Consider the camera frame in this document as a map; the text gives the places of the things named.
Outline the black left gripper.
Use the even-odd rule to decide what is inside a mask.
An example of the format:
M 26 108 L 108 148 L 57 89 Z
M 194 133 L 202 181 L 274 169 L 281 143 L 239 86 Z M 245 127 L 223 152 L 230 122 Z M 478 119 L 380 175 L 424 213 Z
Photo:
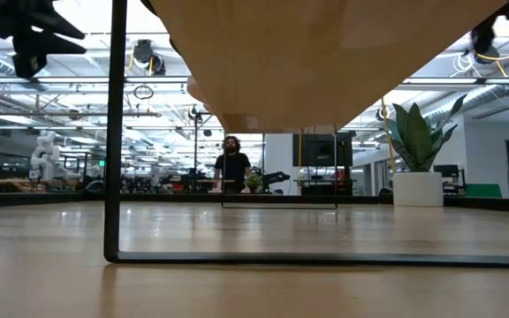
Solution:
M 12 61 L 18 77 L 32 78 L 47 64 L 47 55 L 80 55 L 86 49 L 55 36 L 75 39 L 85 35 L 54 11 L 50 0 L 0 1 L 0 38 L 12 38 Z

